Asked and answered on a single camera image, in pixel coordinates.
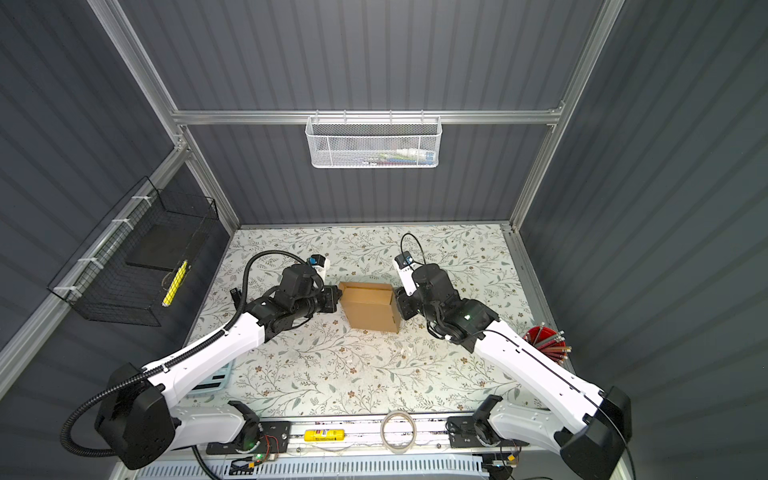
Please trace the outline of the brown cardboard paper box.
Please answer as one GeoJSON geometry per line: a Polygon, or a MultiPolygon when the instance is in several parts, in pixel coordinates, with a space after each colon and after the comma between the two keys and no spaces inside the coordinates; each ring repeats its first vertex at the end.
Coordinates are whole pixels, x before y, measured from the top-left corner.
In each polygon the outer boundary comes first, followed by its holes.
{"type": "Polygon", "coordinates": [[[341,306],[353,329],[398,333],[402,317],[389,284],[341,282],[341,306]]]}

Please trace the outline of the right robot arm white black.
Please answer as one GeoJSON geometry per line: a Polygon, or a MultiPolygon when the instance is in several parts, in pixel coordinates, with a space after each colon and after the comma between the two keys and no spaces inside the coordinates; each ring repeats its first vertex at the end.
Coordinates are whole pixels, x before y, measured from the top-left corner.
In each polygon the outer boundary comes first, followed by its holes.
{"type": "Polygon", "coordinates": [[[521,441],[558,454],[582,479],[611,477],[632,437],[631,401],[622,390],[602,389],[548,359],[488,306],[461,297],[438,265],[404,253],[393,266],[404,319],[423,316],[435,338],[496,366],[543,403],[537,410],[488,396],[472,415],[482,443],[521,441]]]}

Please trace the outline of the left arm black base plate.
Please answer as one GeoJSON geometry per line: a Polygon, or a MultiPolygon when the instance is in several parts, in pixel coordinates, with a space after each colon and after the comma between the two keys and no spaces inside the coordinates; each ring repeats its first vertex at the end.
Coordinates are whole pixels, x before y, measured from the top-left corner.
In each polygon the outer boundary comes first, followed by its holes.
{"type": "Polygon", "coordinates": [[[291,433],[289,421],[262,421],[259,427],[247,427],[230,443],[208,443],[207,455],[282,454],[287,452],[291,433]]]}

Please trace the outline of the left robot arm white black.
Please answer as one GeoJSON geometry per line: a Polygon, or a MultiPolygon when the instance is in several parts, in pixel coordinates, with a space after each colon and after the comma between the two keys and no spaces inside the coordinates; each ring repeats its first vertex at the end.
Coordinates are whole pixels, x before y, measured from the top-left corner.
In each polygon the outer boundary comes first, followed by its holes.
{"type": "Polygon", "coordinates": [[[263,446],[258,415],[240,401],[200,411],[180,401],[221,367],[259,348],[317,313],[336,311],[335,285],[318,289],[330,262],[311,256],[287,267],[280,284],[248,303],[230,330],[219,328],[155,362],[159,373],[102,401],[95,429],[131,470],[143,468],[169,450],[208,443],[229,444],[239,453],[263,446]]]}

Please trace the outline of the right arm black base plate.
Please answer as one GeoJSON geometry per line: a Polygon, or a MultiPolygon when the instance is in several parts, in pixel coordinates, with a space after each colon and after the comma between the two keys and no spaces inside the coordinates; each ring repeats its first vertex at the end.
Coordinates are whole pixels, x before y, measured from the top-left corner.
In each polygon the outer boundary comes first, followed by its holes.
{"type": "Polygon", "coordinates": [[[450,446],[455,449],[499,446],[519,449],[529,446],[522,440],[502,439],[489,426],[481,425],[469,415],[449,416],[445,428],[450,446]]]}

